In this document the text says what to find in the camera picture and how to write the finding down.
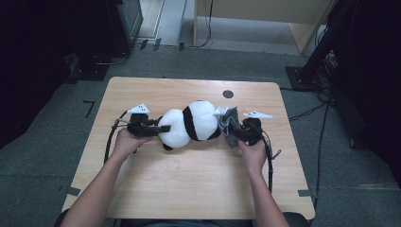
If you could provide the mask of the black angled floor tape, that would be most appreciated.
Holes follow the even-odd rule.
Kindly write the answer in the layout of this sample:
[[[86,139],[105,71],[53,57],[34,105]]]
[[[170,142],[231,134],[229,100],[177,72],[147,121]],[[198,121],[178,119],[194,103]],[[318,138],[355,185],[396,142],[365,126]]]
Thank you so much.
[[[85,104],[89,104],[90,105],[90,107],[89,107],[89,109],[87,111],[87,114],[85,115],[85,118],[88,118],[90,116],[90,114],[91,114],[96,102],[93,101],[93,100],[83,100],[82,102],[85,103]]]

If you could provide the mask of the grey towel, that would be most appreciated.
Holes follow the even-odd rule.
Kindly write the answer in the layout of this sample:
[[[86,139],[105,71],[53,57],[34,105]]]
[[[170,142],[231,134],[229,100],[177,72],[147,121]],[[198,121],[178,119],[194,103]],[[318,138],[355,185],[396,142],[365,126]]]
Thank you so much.
[[[242,132],[238,129],[240,125],[238,120],[237,107],[218,107],[216,110],[218,114],[218,128],[224,135],[225,140],[230,148],[236,148],[238,146],[235,132]]]

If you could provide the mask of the panda plush toy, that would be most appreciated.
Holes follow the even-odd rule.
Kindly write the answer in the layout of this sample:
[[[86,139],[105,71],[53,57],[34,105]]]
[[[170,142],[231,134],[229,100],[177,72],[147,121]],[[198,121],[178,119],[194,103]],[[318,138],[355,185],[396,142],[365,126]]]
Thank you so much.
[[[161,132],[159,137],[165,150],[185,147],[191,140],[207,141],[220,136],[217,108],[207,100],[190,103],[183,110],[171,109],[160,119],[158,126],[169,126],[168,132]]]

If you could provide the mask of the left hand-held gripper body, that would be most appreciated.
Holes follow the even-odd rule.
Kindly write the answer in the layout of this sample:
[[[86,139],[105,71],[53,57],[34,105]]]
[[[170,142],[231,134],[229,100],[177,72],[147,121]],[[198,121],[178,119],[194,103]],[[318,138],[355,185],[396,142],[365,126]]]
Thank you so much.
[[[139,104],[128,109],[127,113],[131,115],[127,127],[128,131],[137,137],[145,137],[145,129],[148,126],[147,122],[149,114],[147,106],[144,103]]]

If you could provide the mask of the black stand with base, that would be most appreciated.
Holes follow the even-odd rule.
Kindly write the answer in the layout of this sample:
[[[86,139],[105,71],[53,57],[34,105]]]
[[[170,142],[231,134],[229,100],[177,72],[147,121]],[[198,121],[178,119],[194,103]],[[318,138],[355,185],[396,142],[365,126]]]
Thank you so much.
[[[287,66],[286,72],[291,88],[298,91],[320,90],[318,84],[318,68],[328,55],[331,45],[335,41],[336,34],[340,27],[345,24],[347,15],[357,0],[337,0],[334,7],[328,14],[328,29],[323,34],[322,39],[316,49],[303,67]]]

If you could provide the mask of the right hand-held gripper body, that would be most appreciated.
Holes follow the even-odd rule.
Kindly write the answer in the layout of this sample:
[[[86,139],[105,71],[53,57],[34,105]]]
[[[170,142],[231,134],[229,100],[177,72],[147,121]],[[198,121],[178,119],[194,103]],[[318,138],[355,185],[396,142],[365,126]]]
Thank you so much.
[[[272,114],[260,113],[253,111],[244,113],[245,119],[243,120],[243,126],[247,134],[247,142],[250,146],[255,145],[259,140],[262,139],[262,119],[273,119]]]

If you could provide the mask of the light wooden cabinet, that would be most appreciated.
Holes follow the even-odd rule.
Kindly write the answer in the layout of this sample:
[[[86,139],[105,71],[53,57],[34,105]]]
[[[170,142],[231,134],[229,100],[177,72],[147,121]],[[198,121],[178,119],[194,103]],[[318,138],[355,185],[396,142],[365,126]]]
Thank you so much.
[[[217,18],[288,23],[298,51],[304,54],[337,1],[195,0],[193,43],[197,43],[198,18],[212,13]]]

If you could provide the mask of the person's right hand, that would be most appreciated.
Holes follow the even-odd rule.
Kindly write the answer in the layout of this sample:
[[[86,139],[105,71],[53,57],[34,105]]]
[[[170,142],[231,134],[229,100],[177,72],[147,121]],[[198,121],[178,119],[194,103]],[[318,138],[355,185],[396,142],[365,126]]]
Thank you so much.
[[[260,140],[253,146],[249,146],[245,142],[239,140],[238,144],[242,150],[242,158],[247,171],[251,174],[261,174],[267,160],[264,142]]]

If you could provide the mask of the dark cabinet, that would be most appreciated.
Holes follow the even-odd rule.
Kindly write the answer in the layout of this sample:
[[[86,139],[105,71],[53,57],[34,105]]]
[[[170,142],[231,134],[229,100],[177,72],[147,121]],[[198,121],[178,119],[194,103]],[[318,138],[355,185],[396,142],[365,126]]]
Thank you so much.
[[[139,0],[107,0],[115,54],[130,54],[143,23]]]

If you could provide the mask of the dark curtain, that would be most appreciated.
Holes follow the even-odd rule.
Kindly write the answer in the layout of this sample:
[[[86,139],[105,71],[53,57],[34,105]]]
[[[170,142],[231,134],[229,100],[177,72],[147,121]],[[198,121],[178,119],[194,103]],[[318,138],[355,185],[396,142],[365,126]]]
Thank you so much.
[[[0,149],[30,127],[84,50],[96,0],[0,0]]]
[[[334,86],[362,118],[357,134],[389,166],[401,187],[401,0],[339,0],[329,24],[338,61]]]

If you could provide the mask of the person's left hand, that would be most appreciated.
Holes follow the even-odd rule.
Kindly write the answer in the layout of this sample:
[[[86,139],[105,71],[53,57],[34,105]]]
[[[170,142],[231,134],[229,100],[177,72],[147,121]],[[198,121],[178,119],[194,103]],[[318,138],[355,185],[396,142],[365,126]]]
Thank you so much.
[[[124,162],[131,154],[151,140],[152,137],[135,137],[127,129],[122,129],[117,134],[111,158]]]

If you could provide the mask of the black flat stand base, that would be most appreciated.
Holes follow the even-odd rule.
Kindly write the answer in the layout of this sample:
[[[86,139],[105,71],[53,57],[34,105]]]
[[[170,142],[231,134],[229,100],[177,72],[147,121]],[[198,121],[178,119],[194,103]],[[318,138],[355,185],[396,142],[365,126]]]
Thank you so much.
[[[108,71],[107,64],[97,63],[93,57],[78,56],[69,78],[72,80],[102,81]]]

